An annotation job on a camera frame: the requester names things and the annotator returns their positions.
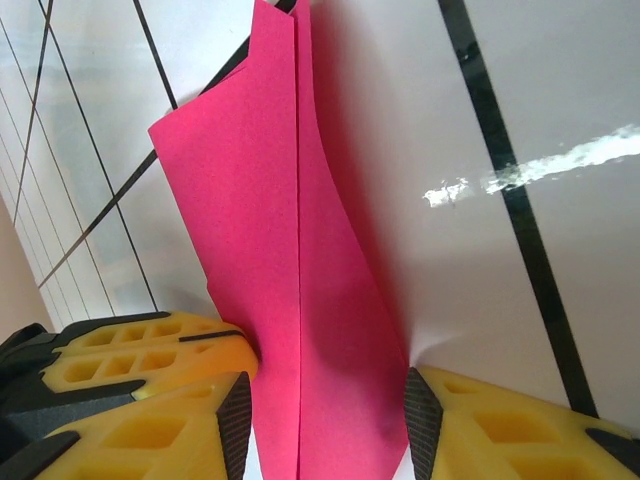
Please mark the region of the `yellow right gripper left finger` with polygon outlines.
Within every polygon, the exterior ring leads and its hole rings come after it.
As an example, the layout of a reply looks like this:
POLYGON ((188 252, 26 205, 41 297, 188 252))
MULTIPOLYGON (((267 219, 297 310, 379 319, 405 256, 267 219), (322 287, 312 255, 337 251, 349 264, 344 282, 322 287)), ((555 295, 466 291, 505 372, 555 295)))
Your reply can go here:
POLYGON ((215 375, 64 425, 19 453, 22 479, 241 479, 247 373, 215 375))

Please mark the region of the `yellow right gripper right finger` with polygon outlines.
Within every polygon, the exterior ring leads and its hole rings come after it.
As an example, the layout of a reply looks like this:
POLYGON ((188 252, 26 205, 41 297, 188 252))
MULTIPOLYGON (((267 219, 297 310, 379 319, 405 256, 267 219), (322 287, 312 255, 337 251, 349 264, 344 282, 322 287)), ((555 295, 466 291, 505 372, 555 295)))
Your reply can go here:
POLYGON ((432 367, 409 369, 404 416, 418 479, 636 479, 622 428, 432 367))

